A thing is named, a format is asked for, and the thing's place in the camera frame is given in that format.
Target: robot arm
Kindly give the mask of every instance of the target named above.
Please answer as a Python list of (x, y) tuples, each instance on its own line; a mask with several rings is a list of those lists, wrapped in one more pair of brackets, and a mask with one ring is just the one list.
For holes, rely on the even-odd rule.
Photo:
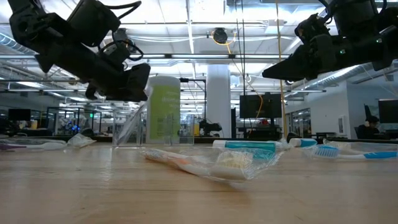
[[(398, 58), (398, 8), (374, 0), (332, 0), (325, 17), (311, 15), (295, 29), (303, 45), (286, 60), (263, 71), (262, 76), (281, 80), (311, 80), (321, 73), (372, 62), (381, 70)], [(333, 16), (339, 35), (330, 35), (325, 24)]]
[[(114, 39), (98, 53), (88, 48), (99, 48), (109, 31), (118, 31), (121, 17), (116, 17), (111, 8), (131, 7), (130, 13), (141, 5), (140, 1), (114, 7), (97, 0), (80, 0), (66, 21), (56, 13), (46, 13), (39, 0), (8, 2), (13, 11), (9, 20), (12, 34), (16, 42), (38, 53), (35, 58), (43, 72), (57, 65), (76, 75), (81, 82), (89, 83), (86, 96), (90, 99), (96, 99), (94, 93), (98, 91), (108, 100), (147, 100), (143, 89), (150, 66), (142, 63), (124, 70), (126, 59), (142, 58), (141, 50), (131, 41)], [(141, 57), (131, 58), (132, 48)]]

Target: green label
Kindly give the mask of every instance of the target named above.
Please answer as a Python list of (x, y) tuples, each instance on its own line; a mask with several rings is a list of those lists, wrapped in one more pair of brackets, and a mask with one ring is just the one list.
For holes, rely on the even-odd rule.
[(164, 139), (165, 118), (173, 116), (173, 138), (180, 130), (180, 88), (176, 86), (153, 86), (150, 96), (150, 133), (152, 140)]

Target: white column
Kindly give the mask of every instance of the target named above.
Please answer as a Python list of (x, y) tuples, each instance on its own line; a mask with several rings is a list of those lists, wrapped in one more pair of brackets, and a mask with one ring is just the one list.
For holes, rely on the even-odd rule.
[(208, 122), (220, 123), (220, 137), (231, 137), (231, 80), (228, 65), (207, 66), (207, 111)]

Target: table surface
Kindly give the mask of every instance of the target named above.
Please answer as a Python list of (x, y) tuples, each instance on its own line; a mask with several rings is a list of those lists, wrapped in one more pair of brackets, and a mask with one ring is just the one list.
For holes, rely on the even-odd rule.
[(0, 154), (0, 223), (397, 223), (397, 161), (307, 161), (299, 149), (243, 184), (136, 149)]

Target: black screen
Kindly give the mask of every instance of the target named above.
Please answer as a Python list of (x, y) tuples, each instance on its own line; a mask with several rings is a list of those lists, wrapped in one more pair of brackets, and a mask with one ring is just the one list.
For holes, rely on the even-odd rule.
[(8, 120), (30, 121), (30, 109), (8, 109)]
[[(261, 95), (262, 108), (259, 118), (281, 118), (282, 103), (280, 102), (280, 94)], [(239, 117), (240, 118), (256, 118), (261, 104), (258, 95), (240, 96), (239, 101)]]
[(379, 101), (380, 123), (398, 123), (398, 100)]

